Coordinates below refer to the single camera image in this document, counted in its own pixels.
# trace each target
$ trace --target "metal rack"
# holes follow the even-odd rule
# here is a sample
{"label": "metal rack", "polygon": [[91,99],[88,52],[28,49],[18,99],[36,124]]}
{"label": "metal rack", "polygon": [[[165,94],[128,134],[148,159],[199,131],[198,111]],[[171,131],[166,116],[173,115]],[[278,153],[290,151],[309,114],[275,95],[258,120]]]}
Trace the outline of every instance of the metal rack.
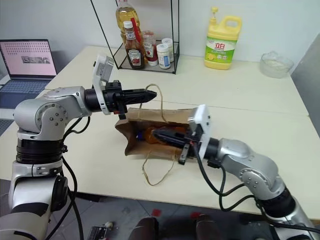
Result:
{"label": "metal rack", "polygon": [[[96,19],[99,23],[100,29],[103,33],[104,39],[106,41],[106,44],[112,54],[114,64],[116,65],[117,69],[129,69],[129,70],[135,70],[135,71],[150,71],[150,72],[160,72],[160,73],[169,73],[169,74],[176,74],[177,67],[178,67],[178,60],[180,56],[180,0],[168,0],[170,1],[170,10],[171,10],[171,33],[172,33],[172,40],[173,40],[173,62],[171,63],[171,67],[168,69],[162,69],[157,66],[150,66],[148,64],[145,64],[145,67],[143,69],[132,69],[132,67],[129,64],[126,49],[123,43],[121,43],[120,47],[116,50],[115,53],[113,53],[110,44],[108,42],[107,36],[105,34],[104,28],[102,27],[102,24],[100,22],[98,13],[96,11],[95,5],[93,3],[93,0],[90,0],[92,8],[94,10]],[[177,2],[177,39],[174,38],[174,10],[173,10],[173,2]],[[161,40],[156,40],[156,44],[160,44]]]}

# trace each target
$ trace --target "floor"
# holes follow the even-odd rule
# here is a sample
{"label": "floor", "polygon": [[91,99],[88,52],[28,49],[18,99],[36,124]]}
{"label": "floor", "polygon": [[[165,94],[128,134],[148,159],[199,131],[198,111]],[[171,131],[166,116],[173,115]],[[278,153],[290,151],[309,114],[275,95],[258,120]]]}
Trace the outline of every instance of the floor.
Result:
{"label": "floor", "polygon": [[[0,216],[9,213],[7,194],[9,185],[9,181],[0,179]],[[153,216],[159,222],[160,240],[195,240],[195,219],[199,214],[210,215],[219,226],[225,239],[272,239],[267,224],[263,222],[240,224],[241,214],[237,212],[225,213],[211,208],[117,197],[101,197],[99,202],[77,198],[76,204],[81,214],[84,239],[87,239],[92,226],[113,222],[114,228],[109,232],[108,240],[126,240],[140,219]],[[48,232],[59,221],[65,209],[66,207],[53,213]],[[79,239],[78,225],[73,210],[51,239]]]}

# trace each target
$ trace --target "laptop keyboard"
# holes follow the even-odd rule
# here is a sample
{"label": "laptop keyboard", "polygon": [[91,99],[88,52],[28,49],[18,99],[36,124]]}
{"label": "laptop keyboard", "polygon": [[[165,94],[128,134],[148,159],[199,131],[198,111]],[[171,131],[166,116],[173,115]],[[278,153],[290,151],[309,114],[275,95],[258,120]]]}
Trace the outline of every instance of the laptop keyboard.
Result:
{"label": "laptop keyboard", "polygon": [[7,130],[7,128],[13,123],[13,120],[0,119],[0,136]]}
{"label": "laptop keyboard", "polygon": [[47,82],[30,82],[30,81],[9,81],[6,85],[0,88],[2,93],[21,93],[21,94],[39,94],[41,93]]}

